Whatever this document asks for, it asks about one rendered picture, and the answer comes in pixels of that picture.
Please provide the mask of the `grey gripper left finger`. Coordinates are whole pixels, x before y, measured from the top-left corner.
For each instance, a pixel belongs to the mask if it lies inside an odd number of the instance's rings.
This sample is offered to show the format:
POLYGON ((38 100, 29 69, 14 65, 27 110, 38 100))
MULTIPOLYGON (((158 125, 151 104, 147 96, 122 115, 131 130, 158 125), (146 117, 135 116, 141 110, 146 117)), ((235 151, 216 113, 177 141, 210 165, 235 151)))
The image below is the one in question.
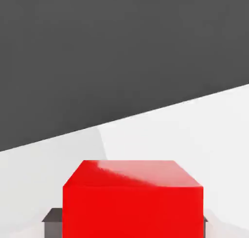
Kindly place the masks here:
POLYGON ((40 224, 21 231, 18 238, 62 238, 62 208, 52 208, 40 224))

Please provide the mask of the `small red cube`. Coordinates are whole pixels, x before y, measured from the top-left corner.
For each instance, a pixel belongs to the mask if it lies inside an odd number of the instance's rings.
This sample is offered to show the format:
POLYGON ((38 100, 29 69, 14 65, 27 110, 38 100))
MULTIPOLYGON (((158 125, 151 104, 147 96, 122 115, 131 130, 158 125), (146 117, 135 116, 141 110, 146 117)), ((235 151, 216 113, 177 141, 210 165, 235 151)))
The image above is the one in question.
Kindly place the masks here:
POLYGON ((203 186, 174 161, 83 161, 63 186, 62 238, 204 238, 203 186))

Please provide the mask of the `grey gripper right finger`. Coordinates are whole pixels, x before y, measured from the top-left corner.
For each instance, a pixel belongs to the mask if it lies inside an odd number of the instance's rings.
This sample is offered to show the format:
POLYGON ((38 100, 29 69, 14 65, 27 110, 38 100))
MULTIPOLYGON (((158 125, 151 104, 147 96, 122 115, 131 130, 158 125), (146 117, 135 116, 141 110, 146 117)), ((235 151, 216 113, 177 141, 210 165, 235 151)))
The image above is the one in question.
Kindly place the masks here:
POLYGON ((233 233, 227 225, 222 222, 211 209, 204 209, 205 238, 233 238, 233 233))

